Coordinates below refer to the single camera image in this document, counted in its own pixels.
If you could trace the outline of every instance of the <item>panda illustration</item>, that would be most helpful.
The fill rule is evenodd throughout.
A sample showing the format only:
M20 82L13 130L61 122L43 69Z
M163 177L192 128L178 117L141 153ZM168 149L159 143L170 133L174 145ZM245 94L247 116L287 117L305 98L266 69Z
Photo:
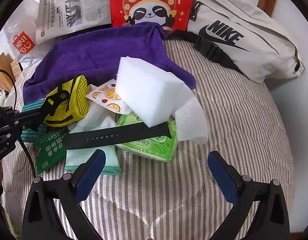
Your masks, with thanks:
M176 0L123 0L126 22L134 25L141 22L156 22L163 29L171 31L175 23Z

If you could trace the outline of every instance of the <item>bed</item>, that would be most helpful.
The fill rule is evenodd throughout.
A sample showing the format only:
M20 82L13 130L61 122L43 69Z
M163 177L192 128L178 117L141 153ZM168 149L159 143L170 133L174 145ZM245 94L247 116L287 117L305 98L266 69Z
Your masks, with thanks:
M293 162L289 140L279 111L264 83L211 63L185 41L164 41L171 60L197 80L195 94L211 130L203 145L178 144L170 163L151 161L118 150L123 173L101 175L89 197L81 203L92 225L105 240L112 239L209 239L232 208L224 200L206 166L210 151L217 150L240 174L253 180L281 182L288 211L294 204ZM17 110L23 107L22 87L37 64L17 80ZM5 103L12 106L12 91ZM34 158L32 146L26 146ZM43 172L44 180L64 174L64 161ZM20 145L3 159L3 205L21 226L32 175ZM59 201L59 217L67 235L75 238ZM257 208L254 202L242 238Z

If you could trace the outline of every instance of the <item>purple towel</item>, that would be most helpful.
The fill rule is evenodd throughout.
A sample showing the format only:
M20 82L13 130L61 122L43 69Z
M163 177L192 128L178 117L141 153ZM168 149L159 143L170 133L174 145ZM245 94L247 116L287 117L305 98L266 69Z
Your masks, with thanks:
M156 23L97 30L60 41L48 52L25 82L24 104L30 104L58 85L84 75L88 84L100 86L115 79L121 57L136 57L172 72L193 89L192 74L172 62L163 45L166 34Z

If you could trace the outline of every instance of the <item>metal screw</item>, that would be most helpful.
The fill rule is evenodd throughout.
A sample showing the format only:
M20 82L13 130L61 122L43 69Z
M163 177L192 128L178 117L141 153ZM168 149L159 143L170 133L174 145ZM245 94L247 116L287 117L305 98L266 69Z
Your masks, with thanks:
M274 180L273 180L273 184L276 185L276 186L279 186L279 185L280 185L280 182L279 182L277 179L274 179Z
M243 180L244 181L246 181L246 182L249 182L249 181L251 181L251 177L250 176L248 176L248 175L243 175Z
M38 183L38 182L40 182L41 181L41 177L36 177L36 178L34 178L34 183Z
M70 173L66 173L66 174L63 176L63 179L64 179L64 180L69 180L71 177L72 177L72 175L71 175Z

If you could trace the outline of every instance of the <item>yellow mesh bag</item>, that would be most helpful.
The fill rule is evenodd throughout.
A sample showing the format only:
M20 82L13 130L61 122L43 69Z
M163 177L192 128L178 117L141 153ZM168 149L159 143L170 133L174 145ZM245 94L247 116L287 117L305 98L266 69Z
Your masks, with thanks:
M46 117L45 123L48 126L63 127L69 125L83 119L88 112L89 105L85 97L87 94L87 80L85 76L79 76L62 84L62 89L69 92L69 99L56 109L53 116L48 115ZM57 91L58 88L54 89L47 97L56 94Z

